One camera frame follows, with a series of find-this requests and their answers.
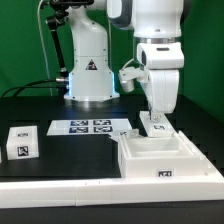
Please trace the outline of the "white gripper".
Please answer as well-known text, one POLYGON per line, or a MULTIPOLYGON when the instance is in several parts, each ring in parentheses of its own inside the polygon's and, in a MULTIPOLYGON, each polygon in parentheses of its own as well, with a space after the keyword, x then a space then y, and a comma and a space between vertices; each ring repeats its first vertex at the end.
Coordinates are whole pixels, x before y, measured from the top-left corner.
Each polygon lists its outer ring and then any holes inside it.
POLYGON ((160 121, 161 114, 172 113, 176 107, 179 71, 149 70, 146 67, 139 71, 137 80, 141 83, 146 95, 149 110, 149 117, 152 121, 160 121))

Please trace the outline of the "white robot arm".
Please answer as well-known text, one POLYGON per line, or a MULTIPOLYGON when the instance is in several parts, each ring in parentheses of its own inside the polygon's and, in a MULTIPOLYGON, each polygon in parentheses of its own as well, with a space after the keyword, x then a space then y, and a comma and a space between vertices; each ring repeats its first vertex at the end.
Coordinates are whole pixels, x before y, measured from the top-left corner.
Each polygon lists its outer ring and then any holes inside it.
POLYGON ((151 114, 174 111, 179 87, 179 70, 184 66, 181 43, 181 17, 185 0, 50 0, 54 10, 51 29, 69 23, 74 67, 60 72, 67 81, 64 98, 84 104, 117 98, 114 77, 109 68, 111 32, 87 16, 88 10, 101 9, 109 22, 121 30, 131 30, 135 41, 133 60, 117 74, 126 92, 139 81, 149 102, 151 114))

